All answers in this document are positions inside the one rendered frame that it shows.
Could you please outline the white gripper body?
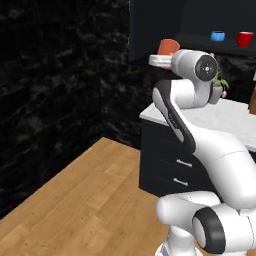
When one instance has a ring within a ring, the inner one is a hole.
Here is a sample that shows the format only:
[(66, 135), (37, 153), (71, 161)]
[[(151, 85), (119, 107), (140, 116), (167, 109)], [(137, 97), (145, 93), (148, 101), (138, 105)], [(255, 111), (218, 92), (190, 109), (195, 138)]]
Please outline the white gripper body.
[(170, 70), (172, 67), (171, 60), (171, 55), (150, 55), (148, 63), (154, 67)]

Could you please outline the black base cabinet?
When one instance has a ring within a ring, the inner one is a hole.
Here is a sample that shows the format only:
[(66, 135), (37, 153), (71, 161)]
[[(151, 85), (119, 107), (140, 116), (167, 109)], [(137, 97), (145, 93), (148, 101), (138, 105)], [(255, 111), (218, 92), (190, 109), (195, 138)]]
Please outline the black base cabinet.
[[(176, 159), (192, 163), (193, 167), (179, 164)], [(188, 182), (188, 187), (173, 178)], [(189, 191), (216, 192), (201, 162), (182, 147), (173, 131), (147, 120), (142, 121), (139, 187), (158, 197)]]

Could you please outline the orange cup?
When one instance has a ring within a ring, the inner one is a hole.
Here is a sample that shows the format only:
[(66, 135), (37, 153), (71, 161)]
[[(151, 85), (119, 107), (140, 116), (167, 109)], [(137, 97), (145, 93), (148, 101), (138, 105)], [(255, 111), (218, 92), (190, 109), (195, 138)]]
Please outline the orange cup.
[(173, 55), (180, 49), (180, 44), (173, 39), (162, 39), (158, 48), (158, 55)]

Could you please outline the blue bowl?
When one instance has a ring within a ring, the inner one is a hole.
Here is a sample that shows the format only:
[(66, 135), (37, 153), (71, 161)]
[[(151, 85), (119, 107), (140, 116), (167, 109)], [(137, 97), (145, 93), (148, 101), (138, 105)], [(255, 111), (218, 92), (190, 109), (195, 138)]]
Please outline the blue bowl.
[(223, 31), (213, 31), (210, 39), (214, 42), (222, 42), (225, 40), (225, 33)]

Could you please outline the potted plant in grey pot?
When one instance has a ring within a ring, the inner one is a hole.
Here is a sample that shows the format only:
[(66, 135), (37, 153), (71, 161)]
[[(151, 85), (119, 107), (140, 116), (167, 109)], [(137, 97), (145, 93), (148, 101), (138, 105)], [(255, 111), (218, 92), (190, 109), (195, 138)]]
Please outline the potted plant in grey pot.
[(209, 103), (212, 105), (215, 105), (220, 98), (225, 98), (227, 96), (228, 90), (229, 90), (229, 84), (222, 77), (222, 72), (220, 67), (217, 67), (216, 76), (211, 82)]

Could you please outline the red cup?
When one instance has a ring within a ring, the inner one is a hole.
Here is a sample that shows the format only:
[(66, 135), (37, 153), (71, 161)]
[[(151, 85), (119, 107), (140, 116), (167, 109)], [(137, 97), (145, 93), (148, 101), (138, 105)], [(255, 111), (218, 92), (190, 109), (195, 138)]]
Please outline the red cup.
[(253, 36), (253, 32), (241, 31), (236, 36), (236, 43), (239, 47), (246, 48), (249, 46)]

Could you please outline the brown wooden board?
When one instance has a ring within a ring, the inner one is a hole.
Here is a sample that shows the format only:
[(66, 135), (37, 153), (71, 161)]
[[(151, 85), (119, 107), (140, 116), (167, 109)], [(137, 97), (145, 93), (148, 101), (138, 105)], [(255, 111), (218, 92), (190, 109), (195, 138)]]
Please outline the brown wooden board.
[(248, 105), (249, 114), (256, 115), (256, 94), (253, 94)]

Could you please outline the dark wall cabinet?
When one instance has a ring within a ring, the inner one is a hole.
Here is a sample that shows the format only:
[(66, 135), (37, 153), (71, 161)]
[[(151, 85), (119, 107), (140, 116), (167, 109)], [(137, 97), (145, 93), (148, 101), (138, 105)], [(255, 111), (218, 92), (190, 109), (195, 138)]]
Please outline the dark wall cabinet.
[[(130, 0), (129, 58), (157, 50), (162, 39), (185, 49), (256, 57), (256, 0)], [(225, 40), (210, 39), (223, 31)], [(246, 48), (236, 43), (239, 32), (253, 32)]]

